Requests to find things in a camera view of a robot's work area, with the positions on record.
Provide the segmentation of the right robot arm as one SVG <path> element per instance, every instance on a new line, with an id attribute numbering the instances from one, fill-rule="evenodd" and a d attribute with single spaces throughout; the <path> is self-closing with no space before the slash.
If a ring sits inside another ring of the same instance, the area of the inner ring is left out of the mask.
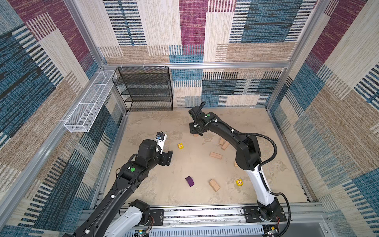
<path id="1" fill-rule="evenodd" d="M 275 197 L 276 194 L 271 191 L 267 183 L 262 166 L 276 157 L 277 146 L 275 142 L 263 134 L 239 132 L 215 113 L 204 113 L 201 109 L 202 107 L 199 105 L 189 110 L 189 115 L 193 119 L 193 122 L 189 124 L 190 133 L 202 135 L 207 131 L 214 132 L 236 149 L 235 161 L 242 170 L 247 172 L 253 184 L 257 195 L 260 218 L 263 221 L 271 221 L 276 217 L 280 204 Z M 262 154 L 258 137 L 266 139 L 273 145 L 272 156 L 264 162 L 261 160 Z"/>

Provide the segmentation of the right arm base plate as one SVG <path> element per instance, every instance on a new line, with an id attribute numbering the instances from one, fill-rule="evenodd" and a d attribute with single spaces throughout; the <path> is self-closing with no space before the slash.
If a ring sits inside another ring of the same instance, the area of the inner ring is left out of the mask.
<path id="1" fill-rule="evenodd" d="M 271 215 L 271 218 L 265 220 L 259 211 L 258 206 L 246 206 L 242 208 L 242 214 L 245 216 L 245 220 L 247 223 L 265 223 L 265 222 L 279 222 L 284 223 L 287 221 L 286 212 L 283 210 L 283 207 L 280 206 L 274 213 Z"/>

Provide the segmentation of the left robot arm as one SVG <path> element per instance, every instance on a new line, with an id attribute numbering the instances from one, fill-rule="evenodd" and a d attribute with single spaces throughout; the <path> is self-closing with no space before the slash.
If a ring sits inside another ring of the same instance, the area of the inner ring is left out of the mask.
<path id="1" fill-rule="evenodd" d="M 93 213 L 73 234 L 65 237 L 122 237 L 137 225 L 149 220 L 150 206 L 140 200 L 132 202 L 128 210 L 114 220 L 127 199 L 136 191 L 155 166 L 169 166 L 173 151 L 163 151 L 164 142 L 145 139 L 138 153 L 132 155 L 116 176 L 115 182 Z"/>

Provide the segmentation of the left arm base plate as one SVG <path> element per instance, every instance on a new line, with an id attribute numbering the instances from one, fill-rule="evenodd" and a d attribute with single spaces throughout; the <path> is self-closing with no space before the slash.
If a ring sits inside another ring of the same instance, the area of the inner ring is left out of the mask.
<path id="1" fill-rule="evenodd" d="M 140 222 L 136 226 L 162 226 L 164 219 L 164 209 L 150 209 L 142 214 Z"/>

